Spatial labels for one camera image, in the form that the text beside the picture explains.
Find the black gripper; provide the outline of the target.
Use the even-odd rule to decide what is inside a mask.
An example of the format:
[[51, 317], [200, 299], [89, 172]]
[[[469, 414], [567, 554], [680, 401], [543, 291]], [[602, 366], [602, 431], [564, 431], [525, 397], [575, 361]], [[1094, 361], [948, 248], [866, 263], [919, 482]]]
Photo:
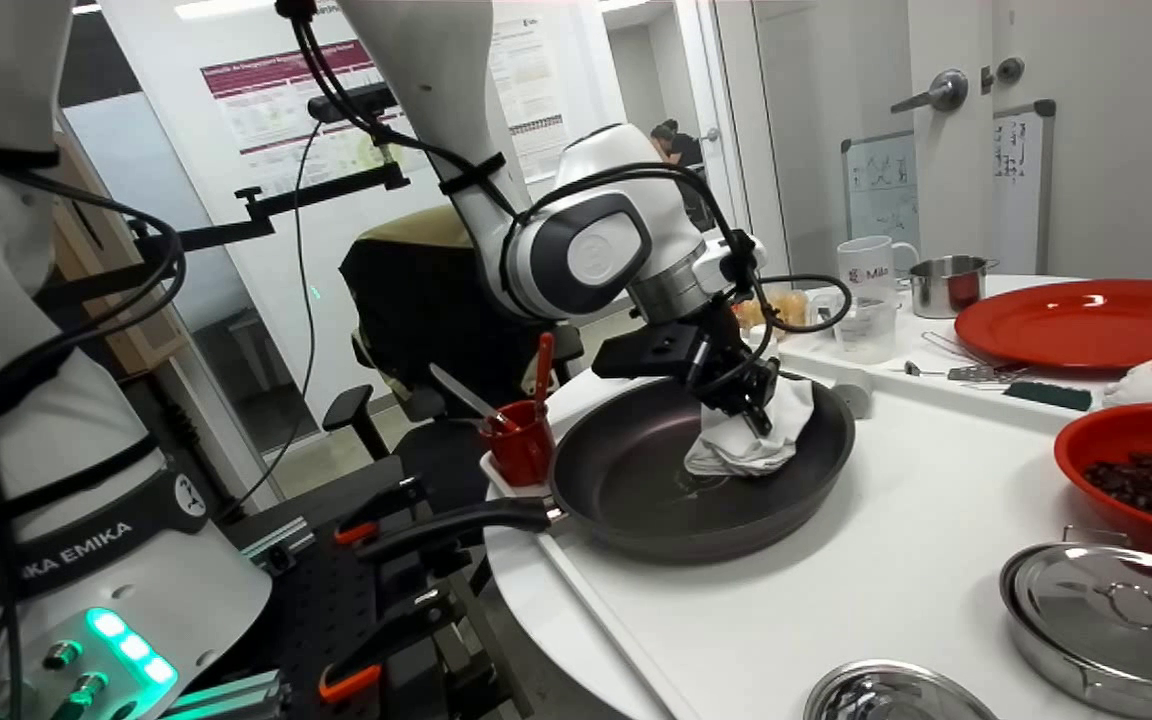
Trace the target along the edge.
[[764, 406], [777, 393], [777, 372], [741, 340], [732, 317], [645, 323], [613, 337], [595, 353], [590, 372], [602, 381], [663, 376], [705, 406], [748, 414], [754, 431], [766, 431]]

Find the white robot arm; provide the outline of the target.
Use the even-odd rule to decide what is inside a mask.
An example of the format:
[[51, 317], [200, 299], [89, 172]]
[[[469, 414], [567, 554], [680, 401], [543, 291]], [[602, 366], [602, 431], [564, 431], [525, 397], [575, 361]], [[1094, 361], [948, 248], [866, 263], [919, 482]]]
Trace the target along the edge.
[[[461, 213], [496, 299], [534, 321], [608, 307], [690, 266], [705, 248], [682, 213], [690, 177], [652, 156], [631, 127], [608, 127], [564, 156], [554, 201], [533, 205], [487, 124], [491, 0], [339, 0], [379, 63], [438, 192]], [[194, 578], [221, 610], [187, 621], [156, 603], [130, 621], [147, 652], [130, 697], [175, 697], [200, 649], [228, 649], [267, 603], [267, 578], [210, 520], [175, 505], [175, 474], [89, 343], [141, 323], [159, 283], [73, 326], [39, 307], [51, 270], [60, 180], [56, 108], [73, 0], [0, 0], [0, 712], [23, 706], [23, 652], [95, 590], [147, 594]]]

